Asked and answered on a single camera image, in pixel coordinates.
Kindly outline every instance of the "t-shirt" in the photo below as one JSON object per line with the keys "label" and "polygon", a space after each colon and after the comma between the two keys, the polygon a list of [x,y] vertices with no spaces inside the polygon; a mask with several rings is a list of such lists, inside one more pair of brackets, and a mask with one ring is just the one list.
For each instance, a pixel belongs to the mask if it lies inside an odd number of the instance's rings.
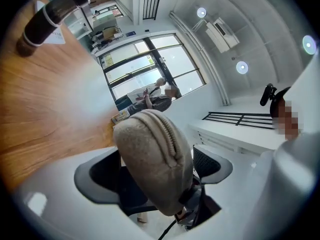
{"label": "t-shirt", "polygon": [[[136,103],[137,102],[136,98],[143,98],[144,97],[145,89],[148,89],[148,92],[150,94],[156,88],[157,87],[155,86],[155,84],[152,83],[152,84],[149,84],[149,85],[147,85],[145,87],[142,87],[142,88],[139,88],[139,89],[135,89],[132,92],[129,92],[127,94],[127,96],[128,96],[128,98],[130,99],[130,101],[132,103]],[[156,89],[153,93],[151,93],[150,97],[159,96],[159,95],[161,95],[161,89],[160,88]]]}
{"label": "t-shirt", "polygon": [[[152,103],[153,109],[162,112],[167,110],[172,103],[171,98],[165,95],[153,96],[149,98]],[[132,116],[135,113],[148,109],[148,106],[146,100],[142,99],[128,106],[126,109],[129,112],[130,116]]]}

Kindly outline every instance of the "person's hand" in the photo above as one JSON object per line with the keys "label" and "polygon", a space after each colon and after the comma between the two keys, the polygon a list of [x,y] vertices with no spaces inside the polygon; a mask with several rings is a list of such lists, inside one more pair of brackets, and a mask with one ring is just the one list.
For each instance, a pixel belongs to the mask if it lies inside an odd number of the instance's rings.
{"label": "person's hand", "polygon": [[148,89],[146,88],[144,91],[143,91],[143,97],[145,97],[145,96],[149,96],[149,92],[148,92]]}

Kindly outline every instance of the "bottle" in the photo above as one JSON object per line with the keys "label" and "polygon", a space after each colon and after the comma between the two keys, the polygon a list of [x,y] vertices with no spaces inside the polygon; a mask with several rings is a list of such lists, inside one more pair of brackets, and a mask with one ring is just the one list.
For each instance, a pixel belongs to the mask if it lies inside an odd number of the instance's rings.
{"label": "bottle", "polygon": [[90,0],[52,0],[43,6],[25,26],[16,43],[17,52],[22,57],[31,56],[67,16],[89,2]]}

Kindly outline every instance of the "seated person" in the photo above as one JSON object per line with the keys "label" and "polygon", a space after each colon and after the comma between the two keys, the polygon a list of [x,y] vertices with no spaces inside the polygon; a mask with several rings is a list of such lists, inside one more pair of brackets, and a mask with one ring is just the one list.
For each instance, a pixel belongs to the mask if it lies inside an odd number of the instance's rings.
{"label": "seated person", "polygon": [[155,83],[149,84],[142,88],[135,89],[132,92],[129,92],[127,95],[124,95],[121,98],[118,98],[115,101],[115,105],[120,111],[127,108],[128,106],[130,106],[131,104],[137,101],[143,100],[144,91],[146,89],[150,97],[159,96],[161,94],[160,86],[164,86],[166,83],[167,83],[166,79],[164,77],[161,77]]}
{"label": "seated person", "polygon": [[146,89],[143,92],[143,99],[131,104],[126,108],[126,110],[130,116],[146,109],[159,110],[163,112],[170,107],[172,98],[178,99],[180,97],[180,90],[174,85],[170,85],[164,90],[164,95],[160,94],[159,96],[150,96],[148,90]]}

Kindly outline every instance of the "jeans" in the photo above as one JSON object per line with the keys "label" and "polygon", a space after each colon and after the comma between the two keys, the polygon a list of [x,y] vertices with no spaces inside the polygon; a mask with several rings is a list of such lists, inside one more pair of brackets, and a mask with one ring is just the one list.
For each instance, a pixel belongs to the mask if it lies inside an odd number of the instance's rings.
{"label": "jeans", "polygon": [[115,105],[119,111],[124,110],[132,104],[131,100],[128,98],[128,95],[124,95],[121,98],[118,98],[115,101]]}

